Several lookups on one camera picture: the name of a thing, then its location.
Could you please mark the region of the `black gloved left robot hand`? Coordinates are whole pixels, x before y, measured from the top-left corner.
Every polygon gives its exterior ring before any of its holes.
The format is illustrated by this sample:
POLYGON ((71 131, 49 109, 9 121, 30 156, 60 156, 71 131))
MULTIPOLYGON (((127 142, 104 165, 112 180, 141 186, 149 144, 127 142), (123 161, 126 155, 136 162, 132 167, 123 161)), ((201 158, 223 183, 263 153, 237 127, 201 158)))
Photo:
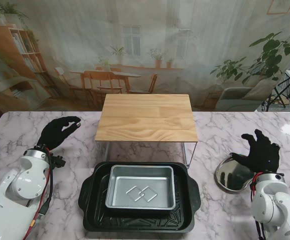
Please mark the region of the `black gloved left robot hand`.
POLYGON ((44 127, 37 145, 45 145, 51 151, 61 145, 80 126, 81 119, 77 116, 56 118, 44 127))

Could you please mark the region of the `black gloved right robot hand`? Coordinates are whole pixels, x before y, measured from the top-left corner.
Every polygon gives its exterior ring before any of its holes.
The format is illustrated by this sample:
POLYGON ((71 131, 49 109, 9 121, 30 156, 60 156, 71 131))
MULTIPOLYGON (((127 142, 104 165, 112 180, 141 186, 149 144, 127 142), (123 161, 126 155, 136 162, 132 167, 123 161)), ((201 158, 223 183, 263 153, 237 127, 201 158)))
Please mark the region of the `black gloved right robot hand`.
POLYGON ((244 133, 241 137, 248 141, 248 156, 231 152, 229 155, 239 164, 249 168, 254 173, 271 172, 276 173, 280 162, 280 146, 271 143, 269 138, 259 129, 254 131, 253 135, 244 133))

